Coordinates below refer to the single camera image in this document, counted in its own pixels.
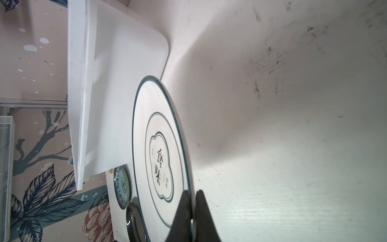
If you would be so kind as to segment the white plate thin green rim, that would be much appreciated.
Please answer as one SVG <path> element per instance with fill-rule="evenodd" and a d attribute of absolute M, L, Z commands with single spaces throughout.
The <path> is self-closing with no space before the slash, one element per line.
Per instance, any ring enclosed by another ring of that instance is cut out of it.
<path fill-rule="evenodd" d="M 191 165 L 175 105 L 156 77 L 136 93 L 132 120 L 136 192 L 146 238 L 166 240 L 184 191 L 193 190 Z"/>

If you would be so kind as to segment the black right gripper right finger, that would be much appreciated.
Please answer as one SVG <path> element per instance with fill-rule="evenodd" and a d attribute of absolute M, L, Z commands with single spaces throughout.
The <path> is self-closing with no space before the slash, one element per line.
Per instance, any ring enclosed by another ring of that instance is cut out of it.
<path fill-rule="evenodd" d="M 205 194 L 196 193 L 196 242 L 221 242 L 212 219 Z"/>

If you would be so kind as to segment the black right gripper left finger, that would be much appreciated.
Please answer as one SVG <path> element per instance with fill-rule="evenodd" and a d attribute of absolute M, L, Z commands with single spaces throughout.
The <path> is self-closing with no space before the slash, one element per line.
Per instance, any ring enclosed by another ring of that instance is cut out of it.
<path fill-rule="evenodd" d="M 187 190 L 183 191 L 166 242 L 191 242 L 191 201 Z"/>

